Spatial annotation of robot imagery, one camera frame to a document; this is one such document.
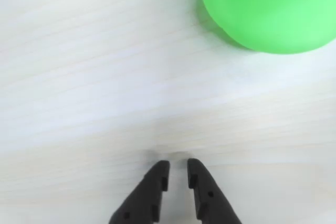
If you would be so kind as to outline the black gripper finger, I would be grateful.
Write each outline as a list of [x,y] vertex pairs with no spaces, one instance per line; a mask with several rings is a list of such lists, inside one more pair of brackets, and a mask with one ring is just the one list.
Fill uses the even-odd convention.
[[152,224],[160,221],[162,194],[168,190],[170,162],[156,162],[113,213],[110,223]]
[[188,187],[194,191],[196,218],[202,224],[241,224],[231,204],[204,164],[187,160]]

